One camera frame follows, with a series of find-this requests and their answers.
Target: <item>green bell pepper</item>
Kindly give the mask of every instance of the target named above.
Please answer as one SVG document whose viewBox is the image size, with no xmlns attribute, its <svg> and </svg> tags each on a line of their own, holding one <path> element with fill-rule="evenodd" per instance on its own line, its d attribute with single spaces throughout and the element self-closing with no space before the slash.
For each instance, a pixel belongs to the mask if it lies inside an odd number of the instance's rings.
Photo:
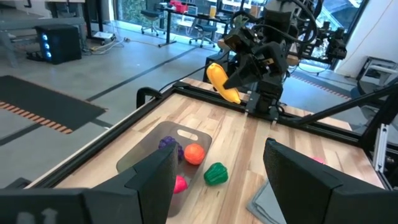
<svg viewBox="0 0 398 224">
<path fill-rule="evenodd" d="M 228 180 L 228 172 L 225 166 L 220 162 L 216 162 L 209 167 L 203 176 L 206 184 L 216 186 L 225 183 Z"/>
</svg>

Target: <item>orange ball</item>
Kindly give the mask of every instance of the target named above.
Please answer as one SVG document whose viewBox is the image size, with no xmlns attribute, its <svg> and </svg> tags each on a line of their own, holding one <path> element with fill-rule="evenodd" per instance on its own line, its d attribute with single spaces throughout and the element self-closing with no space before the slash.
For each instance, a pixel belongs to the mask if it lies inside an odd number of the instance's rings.
<svg viewBox="0 0 398 224">
<path fill-rule="evenodd" d="M 205 158 L 205 150 L 200 145 L 193 143 L 186 146 L 184 157 L 189 163 L 199 165 Z"/>
</svg>

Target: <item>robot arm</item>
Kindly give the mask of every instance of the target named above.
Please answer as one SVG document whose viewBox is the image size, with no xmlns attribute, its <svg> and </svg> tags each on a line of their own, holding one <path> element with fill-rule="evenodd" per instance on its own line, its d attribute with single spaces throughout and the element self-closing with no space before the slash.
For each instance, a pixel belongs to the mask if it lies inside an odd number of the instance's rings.
<svg viewBox="0 0 398 224">
<path fill-rule="evenodd" d="M 224 43 L 236 53 L 236 67 L 229 73 L 224 83 L 225 89 L 250 83 L 257 83 L 255 92 L 259 95 L 256 111 L 267 113 L 282 95 L 284 76 L 288 75 L 287 57 L 294 54 L 298 59 L 311 58 L 315 46 L 328 39 L 329 47 L 323 61 L 331 63 L 333 59 L 346 56 L 343 42 L 344 29 L 336 32 L 329 30 L 328 23 L 317 27 L 316 18 L 322 9 L 323 0 L 316 7 L 311 0 L 270 0 L 264 6 L 264 14 L 256 18 L 247 12 L 239 11 L 254 25 L 233 27 L 224 37 Z M 295 44 L 298 53 L 290 52 Z"/>
</svg>

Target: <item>toy banana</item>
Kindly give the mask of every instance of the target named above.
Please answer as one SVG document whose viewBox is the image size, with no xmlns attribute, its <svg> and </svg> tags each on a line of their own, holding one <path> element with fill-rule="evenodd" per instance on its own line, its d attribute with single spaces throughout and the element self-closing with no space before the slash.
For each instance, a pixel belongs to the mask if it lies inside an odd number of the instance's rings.
<svg viewBox="0 0 398 224">
<path fill-rule="evenodd" d="M 224 88 L 224 83 L 227 81 L 228 77 L 221 65 L 217 63 L 212 63 L 206 70 L 207 77 L 209 78 L 211 84 L 216 88 L 218 93 L 228 102 L 240 104 L 239 92 L 236 88 L 231 88 L 226 90 Z"/>
</svg>

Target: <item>pink toy fruit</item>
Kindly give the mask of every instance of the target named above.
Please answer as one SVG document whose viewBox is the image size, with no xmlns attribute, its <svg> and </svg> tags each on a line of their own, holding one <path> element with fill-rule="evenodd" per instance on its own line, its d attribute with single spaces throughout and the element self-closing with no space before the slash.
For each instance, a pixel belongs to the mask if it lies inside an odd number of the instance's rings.
<svg viewBox="0 0 398 224">
<path fill-rule="evenodd" d="M 178 194 L 180 192 L 183 192 L 187 188 L 188 188 L 187 181 L 185 181 L 185 179 L 182 176 L 177 175 L 177 178 L 175 179 L 174 193 Z"/>
</svg>

